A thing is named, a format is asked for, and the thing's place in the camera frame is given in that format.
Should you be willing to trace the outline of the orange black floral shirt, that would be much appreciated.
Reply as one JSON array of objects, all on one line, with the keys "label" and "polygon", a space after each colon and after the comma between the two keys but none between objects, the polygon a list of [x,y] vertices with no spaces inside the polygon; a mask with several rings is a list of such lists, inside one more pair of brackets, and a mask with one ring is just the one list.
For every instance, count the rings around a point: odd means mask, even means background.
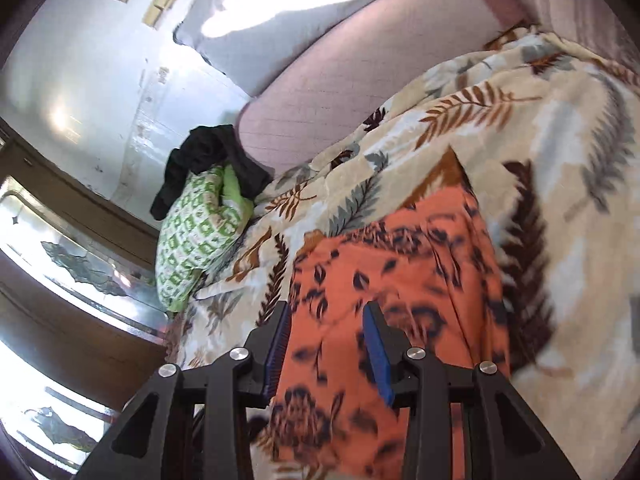
[{"label": "orange black floral shirt", "polygon": [[411,348],[510,370],[500,271],[475,196],[448,186],[297,254],[291,335],[259,445],[275,464],[397,479]]}]

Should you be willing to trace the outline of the wooden stained glass door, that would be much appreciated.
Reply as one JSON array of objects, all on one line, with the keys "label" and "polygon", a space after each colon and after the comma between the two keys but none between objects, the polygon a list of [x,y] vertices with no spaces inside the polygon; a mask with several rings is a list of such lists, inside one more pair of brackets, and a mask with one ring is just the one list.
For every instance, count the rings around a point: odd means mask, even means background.
[{"label": "wooden stained glass door", "polygon": [[67,471],[166,350],[157,232],[1,130],[1,417]]}]

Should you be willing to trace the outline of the green white patterned pillow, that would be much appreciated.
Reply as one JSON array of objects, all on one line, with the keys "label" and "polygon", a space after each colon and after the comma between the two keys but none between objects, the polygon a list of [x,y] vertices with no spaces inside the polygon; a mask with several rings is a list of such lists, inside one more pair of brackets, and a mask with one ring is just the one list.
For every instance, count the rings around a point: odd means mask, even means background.
[{"label": "green white patterned pillow", "polygon": [[157,243],[156,290],[166,311],[184,309],[202,273],[244,232],[253,209],[230,165],[188,175]]}]

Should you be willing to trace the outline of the black garment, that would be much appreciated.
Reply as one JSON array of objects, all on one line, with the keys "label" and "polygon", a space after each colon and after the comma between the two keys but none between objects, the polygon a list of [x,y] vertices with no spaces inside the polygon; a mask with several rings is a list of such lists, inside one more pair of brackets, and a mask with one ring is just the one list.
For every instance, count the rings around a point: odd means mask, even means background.
[{"label": "black garment", "polygon": [[198,126],[174,148],[167,159],[163,183],[154,197],[150,214],[163,221],[181,196],[190,174],[197,176],[218,166],[230,165],[244,197],[254,200],[272,181],[272,175],[250,158],[232,125]]}]

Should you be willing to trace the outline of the leaf pattern fleece blanket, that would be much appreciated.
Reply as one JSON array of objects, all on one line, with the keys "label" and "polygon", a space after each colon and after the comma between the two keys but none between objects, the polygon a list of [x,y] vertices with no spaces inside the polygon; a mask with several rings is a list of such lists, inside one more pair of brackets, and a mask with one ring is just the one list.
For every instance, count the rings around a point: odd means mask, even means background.
[{"label": "leaf pattern fleece blanket", "polygon": [[498,366],[584,479],[639,442],[639,78],[535,29],[443,62],[270,184],[178,317],[176,362],[213,363],[292,310],[258,479],[396,479],[408,414],[362,330]]}]

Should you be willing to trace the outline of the pink quilted bolster cushion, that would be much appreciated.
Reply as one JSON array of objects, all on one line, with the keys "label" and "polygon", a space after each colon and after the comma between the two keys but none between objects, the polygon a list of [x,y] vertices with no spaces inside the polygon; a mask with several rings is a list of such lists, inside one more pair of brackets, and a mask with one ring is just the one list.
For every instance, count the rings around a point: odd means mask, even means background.
[{"label": "pink quilted bolster cushion", "polygon": [[258,162],[288,170],[351,134],[429,68],[526,18],[520,0],[375,0],[280,73],[242,110],[236,132]]}]

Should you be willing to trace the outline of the grey quilted pillow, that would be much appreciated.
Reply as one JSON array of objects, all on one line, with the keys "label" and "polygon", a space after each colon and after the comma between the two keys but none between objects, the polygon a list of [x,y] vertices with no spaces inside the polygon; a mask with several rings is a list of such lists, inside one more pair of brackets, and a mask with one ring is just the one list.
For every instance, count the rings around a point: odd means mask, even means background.
[{"label": "grey quilted pillow", "polygon": [[372,1],[194,0],[174,40],[259,96],[317,39]]}]

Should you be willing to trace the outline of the beige wall switch plate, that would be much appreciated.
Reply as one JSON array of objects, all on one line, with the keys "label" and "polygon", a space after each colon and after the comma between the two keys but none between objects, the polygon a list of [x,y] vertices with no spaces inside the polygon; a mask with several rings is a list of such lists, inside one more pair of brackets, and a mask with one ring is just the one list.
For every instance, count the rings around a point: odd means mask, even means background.
[{"label": "beige wall switch plate", "polygon": [[172,8],[176,0],[152,0],[146,10],[142,23],[146,26],[157,28],[164,15]]}]

